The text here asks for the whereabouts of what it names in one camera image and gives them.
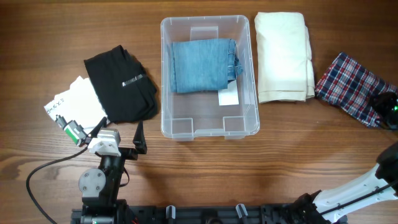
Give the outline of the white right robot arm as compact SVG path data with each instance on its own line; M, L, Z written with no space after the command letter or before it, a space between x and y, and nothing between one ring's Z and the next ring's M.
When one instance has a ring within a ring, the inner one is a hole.
M370 95L350 112L372 128L397 131L397 93ZM289 223L338 223L354 211L397 200L397 143L382 151L376 165L362 176L335 189L304 194L290 207Z

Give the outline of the black garment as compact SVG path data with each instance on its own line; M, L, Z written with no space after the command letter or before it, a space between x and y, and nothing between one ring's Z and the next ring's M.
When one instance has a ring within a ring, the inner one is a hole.
M121 45L84 60L91 84L112 123L151 119L158 113L157 88Z

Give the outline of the white label in bin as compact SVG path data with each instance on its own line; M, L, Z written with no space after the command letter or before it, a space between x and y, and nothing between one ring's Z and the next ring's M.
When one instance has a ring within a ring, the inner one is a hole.
M218 102L220 106L239 104L239 95L236 80L229 82L227 89L218 91Z

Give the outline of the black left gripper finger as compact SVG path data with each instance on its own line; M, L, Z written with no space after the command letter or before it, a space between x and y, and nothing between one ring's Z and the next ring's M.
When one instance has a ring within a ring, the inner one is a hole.
M103 118L101 119L101 121L100 121L100 122L93 128L93 130L90 132L90 137L91 137L91 138L97 137L97 135L98 135L100 129L101 129L101 128L107 127L107 122L108 122L107 117L103 117Z
M139 121L132 142L135 145L136 149L147 149L147 144L144 136L143 121Z

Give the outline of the folded cream cloth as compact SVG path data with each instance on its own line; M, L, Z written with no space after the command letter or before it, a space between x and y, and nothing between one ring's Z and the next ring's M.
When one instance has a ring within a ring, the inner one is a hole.
M258 12L254 23L259 102L313 98L315 76L304 16L299 12Z

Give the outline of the red navy plaid shirt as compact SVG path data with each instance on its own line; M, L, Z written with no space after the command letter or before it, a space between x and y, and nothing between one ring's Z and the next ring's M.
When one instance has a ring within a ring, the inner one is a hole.
M369 128L378 128L381 116L372 108L372 97L397 87L379 78L348 54L341 52L327 68L315 87L315 94L337 106Z

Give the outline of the white printed t-shirt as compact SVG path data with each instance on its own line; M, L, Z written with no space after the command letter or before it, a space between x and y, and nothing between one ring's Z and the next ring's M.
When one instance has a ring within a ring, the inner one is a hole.
M66 122L75 120L86 133L107 117L90 79L82 77L78 77L69 90L55 95L44 109L54 121L57 115L63 116Z

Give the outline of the clear plastic storage bin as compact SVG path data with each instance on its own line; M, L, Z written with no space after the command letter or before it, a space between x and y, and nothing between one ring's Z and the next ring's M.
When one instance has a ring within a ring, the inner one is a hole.
M223 136L242 139L259 131L260 120L247 17L166 17L160 24L162 43L161 130L176 141ZM230 38L236 41L243 72L237 78L238 105L220 106L217 91L174 93L170 87L171 45L189 40Z

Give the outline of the blue denim jeans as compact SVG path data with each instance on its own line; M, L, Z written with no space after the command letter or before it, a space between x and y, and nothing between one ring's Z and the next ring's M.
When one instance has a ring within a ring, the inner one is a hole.
M224 90L243 72L234 39L174 42L171 65L174 93Z

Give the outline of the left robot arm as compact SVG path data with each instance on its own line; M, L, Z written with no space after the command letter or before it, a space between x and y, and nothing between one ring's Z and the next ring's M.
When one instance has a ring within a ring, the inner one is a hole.
M143 122L137 125L134 147L121 147L117 129L106 126L106 118L89 133L85 139L88 150L101 158L97 168L88 169L80 176L78 186L82 192L83 207L80 214L71 215L72 223L116 224L138 223L134 212L125 199L118 199L121 183L127 172L125 162L136 161L139 154L147 153Z

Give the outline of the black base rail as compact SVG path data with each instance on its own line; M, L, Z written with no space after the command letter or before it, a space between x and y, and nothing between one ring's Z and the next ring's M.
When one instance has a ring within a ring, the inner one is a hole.
M228 207L175 207L168 212L165 207L130 206L130 223L197 223L206 224L212 218L221 223L302 223L303 220L289 209L288 204L247 206L243 214L237 206Z

